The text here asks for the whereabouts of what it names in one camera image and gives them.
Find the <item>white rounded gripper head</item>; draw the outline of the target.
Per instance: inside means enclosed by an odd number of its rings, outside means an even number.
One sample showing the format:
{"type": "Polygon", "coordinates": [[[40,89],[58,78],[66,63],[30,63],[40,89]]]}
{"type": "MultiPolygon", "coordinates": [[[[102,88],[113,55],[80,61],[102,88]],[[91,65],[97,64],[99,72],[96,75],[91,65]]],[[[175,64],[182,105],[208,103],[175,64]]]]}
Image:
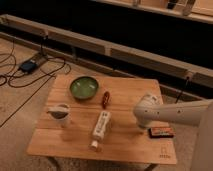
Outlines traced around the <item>white rounded gripper head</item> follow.
{"type": "Polygon", "coordinates": [[[136,118],[137,125],[142,129],[147,129],[150,119],[146,119],[145,116],[150,114],[155,106],[160,104],[159,98],[151,93],[146,93],[133,109],[133,114],[136,118]]]}

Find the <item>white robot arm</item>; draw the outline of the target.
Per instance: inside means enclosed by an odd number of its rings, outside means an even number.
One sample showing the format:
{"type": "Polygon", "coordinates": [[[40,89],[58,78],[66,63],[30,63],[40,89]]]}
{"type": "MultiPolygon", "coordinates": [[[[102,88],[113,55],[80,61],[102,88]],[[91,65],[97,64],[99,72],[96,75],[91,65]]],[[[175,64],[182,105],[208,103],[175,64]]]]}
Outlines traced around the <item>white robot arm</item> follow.
{"type": "Polygon", "coordinates": [[[155,95],[146,94],[133,113],[140,127],[151,121],[198,126],[190,171],[213,171],[213,99],[160,104],[155,95]]]}

